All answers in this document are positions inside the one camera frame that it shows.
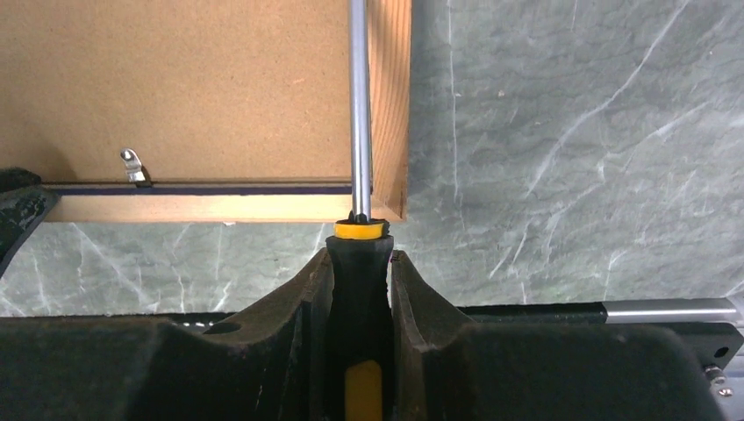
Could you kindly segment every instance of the wooden strip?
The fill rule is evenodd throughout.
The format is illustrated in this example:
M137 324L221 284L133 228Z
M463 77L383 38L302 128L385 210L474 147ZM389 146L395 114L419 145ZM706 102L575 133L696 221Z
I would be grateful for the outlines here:
M334 222L350 196L64 196L49 222ZM401 218L376 200L374 218Z
M411 0L368 2L368 31L374 197L404 218L411 86Z

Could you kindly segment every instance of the screwdriver handle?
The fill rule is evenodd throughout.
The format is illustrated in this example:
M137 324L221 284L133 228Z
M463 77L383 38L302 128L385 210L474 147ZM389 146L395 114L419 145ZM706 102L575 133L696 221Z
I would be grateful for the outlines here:
M382 236L325 240L333 265L333 303L326 326L325 407L331 420L387 417L394 396L393 322L387 298L388 262L393 238L387 222L351 227L357 238L370 237L383 224Z

